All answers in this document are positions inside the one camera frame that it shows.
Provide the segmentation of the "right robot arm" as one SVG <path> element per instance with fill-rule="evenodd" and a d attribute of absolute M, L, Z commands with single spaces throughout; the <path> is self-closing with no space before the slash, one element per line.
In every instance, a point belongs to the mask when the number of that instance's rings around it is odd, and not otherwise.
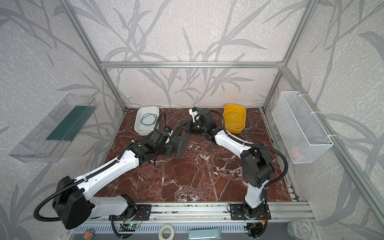
<path fill-rule="evenodd" d="M 243 200 L 243 212 L 247 219 L 256 219 L 260 212 L 268 212 L 268 188 L 282 180 L 288 172 L 287 158 L 279 151 L 242 140 L 226 129 L 223 114 L 197 107 L 189 109 L 192 119 L 186 123 L 186 132 L 204 136 L 208 141 L 223 147 L 240 158 L 248 189 Z M 269 152 L 284 162 L 282 173 L 272 179 L 276 167 Z"/>

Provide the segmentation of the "grey perforated spool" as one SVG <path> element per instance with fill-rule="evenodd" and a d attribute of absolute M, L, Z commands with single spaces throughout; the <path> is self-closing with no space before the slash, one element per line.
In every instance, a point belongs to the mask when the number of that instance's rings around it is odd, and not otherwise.
<path fill-rule="evenodd" d="M 182 127 L 177 127 L 170 137 L 170 144 L 176 152 L 176 159 L 179 161 L 184 156 L 191 134 L 184 131 Z"/>

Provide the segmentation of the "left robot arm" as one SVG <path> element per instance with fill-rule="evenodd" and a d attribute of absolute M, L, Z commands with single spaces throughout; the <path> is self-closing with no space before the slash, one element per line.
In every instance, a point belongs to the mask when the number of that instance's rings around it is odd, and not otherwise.
<path fill-rule="evenodd" d="M 99 168 L 72 179 L 62 178 L 56 192 L 35 208 L 33 217 L 40 222 L 62 222 L 67 230 L 89 219 L 106 215 L 133 213 L 135 202 L 128 196 L 96 197 L 109 183 L 142 164 L 154 164 L 158 156 L 180 159 L 190 136 L 181 127 L 170 130 L 155 128 L 148 135 L 125 146 L 113 160 Z"/>

